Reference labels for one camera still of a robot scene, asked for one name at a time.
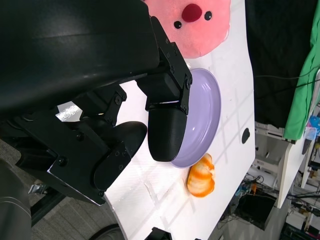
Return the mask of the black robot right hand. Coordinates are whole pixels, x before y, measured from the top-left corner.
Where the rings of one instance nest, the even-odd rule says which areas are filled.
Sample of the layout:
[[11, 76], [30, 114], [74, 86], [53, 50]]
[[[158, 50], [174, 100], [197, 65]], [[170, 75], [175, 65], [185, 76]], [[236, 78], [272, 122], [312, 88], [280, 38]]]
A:
[[145, 238], [145, 240], [172, 240], [172, 235], [170, 232], [153, 227], [150, 234]]

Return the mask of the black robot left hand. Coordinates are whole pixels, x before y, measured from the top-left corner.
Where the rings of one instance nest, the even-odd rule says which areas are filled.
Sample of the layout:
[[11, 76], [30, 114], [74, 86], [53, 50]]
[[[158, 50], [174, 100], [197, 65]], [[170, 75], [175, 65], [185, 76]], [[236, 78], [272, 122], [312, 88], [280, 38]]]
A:
[[0, 138], [68, 197], [103, 205], [144, 140], [173, 161], [192, 82], [144, 1], [0, 3]]

